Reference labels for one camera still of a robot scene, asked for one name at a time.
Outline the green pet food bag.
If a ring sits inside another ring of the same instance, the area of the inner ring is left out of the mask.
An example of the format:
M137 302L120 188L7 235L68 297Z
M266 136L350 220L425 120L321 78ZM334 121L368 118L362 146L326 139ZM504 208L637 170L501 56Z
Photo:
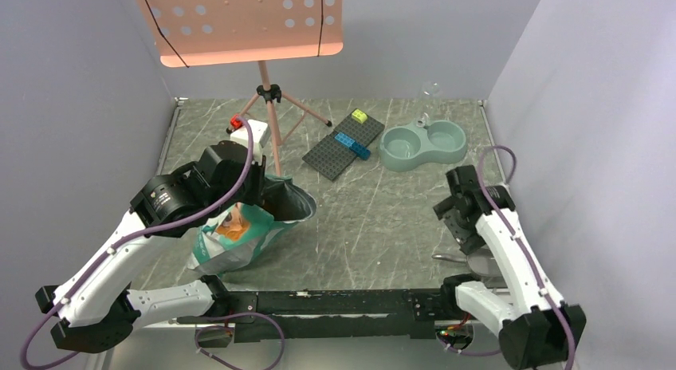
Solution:
M316 199L289 176L266 176L262 199L261 206L236 203L200 226L187 268L206 275L240 270L317 210Z

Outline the metal food scoop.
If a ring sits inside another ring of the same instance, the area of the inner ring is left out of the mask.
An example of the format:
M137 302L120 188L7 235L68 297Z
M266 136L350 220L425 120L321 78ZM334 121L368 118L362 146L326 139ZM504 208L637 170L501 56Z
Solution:
M496 258L488 250L477 250L470 255L432 254L435 260L466 264L469 270L481 278L501 278Z

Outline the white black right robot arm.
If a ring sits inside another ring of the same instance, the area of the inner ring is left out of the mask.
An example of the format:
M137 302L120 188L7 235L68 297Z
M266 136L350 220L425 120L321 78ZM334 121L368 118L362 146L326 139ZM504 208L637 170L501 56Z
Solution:
M479 320L498 340L512 369L563 363L571 368L587 318L545 274L503 185L486 186L473 165L446 173L450 195L434 205L465 255L490 250L511 296L505 301L478 276L454 275L441 286L442 305Z

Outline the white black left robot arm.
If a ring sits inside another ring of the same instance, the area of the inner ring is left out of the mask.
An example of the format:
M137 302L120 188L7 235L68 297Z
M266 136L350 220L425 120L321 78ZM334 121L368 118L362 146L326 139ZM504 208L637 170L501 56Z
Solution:
M131 283L189 230L236 203L258 205L265 168L264 156L225 140L150 179L96 255L66 283L37 292L41 311L57 317L50 330L57 348L104 352L147 325L228 313L229 294L212 275L150 291L133 290Z

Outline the teal double pet bowl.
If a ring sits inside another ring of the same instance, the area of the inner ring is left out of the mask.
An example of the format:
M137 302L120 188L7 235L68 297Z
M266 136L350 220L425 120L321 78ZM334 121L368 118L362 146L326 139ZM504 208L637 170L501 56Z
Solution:
M468 136L450 120L416 120L389 128L378 146L381 164L394 172L411 171L425 163L459 163L467 149Z

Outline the dark grey brick baseplate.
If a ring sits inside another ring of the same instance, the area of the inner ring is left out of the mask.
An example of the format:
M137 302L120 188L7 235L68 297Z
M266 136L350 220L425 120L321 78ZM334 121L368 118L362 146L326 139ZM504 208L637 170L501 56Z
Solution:
M311 168L331 181L334 181L355 159L359 158L351 149L334 139L338 132L343 132L367 148L384 130L384 124L369 115L364 124L354 121L351 118L353 110L335 126L329 135L302 157Z

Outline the dark blue toy brick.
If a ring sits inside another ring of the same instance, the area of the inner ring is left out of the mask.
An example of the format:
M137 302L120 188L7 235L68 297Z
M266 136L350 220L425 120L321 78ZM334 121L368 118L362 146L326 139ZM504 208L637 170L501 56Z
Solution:
M361 144L353 144L350 149L362 160L368 160L371 156L371 151Z

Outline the yellow toy brick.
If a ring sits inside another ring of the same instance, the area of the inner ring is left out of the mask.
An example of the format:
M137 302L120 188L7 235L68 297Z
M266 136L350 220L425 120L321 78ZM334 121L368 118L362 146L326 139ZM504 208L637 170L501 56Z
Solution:
M364 124L364 123L367 121L367 119L368 119L368 115L367 115L366 112L364 112L364 111L362 111L362 110L360 110L360 109L358 109L358 108L355 108L355 109L351 112L351 118L352 118L354 121L358 122L359 124Z

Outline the pink music stand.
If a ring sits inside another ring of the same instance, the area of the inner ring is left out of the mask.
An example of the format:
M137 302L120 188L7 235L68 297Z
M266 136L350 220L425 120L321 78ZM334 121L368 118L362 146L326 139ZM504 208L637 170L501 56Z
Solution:
M271 83L267 61L323 57L343 47L343 0L135 0L168 68L255 62L272 132L276 173L281 135L275 105L287 100L326 126L332 122Z

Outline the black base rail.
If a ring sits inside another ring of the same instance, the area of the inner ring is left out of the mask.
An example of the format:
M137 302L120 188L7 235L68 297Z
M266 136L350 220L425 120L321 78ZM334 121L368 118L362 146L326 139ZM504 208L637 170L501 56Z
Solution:
M450 306L440 289L237 291L230 294L227 316L236 343L280 335L435 339L477 324Z

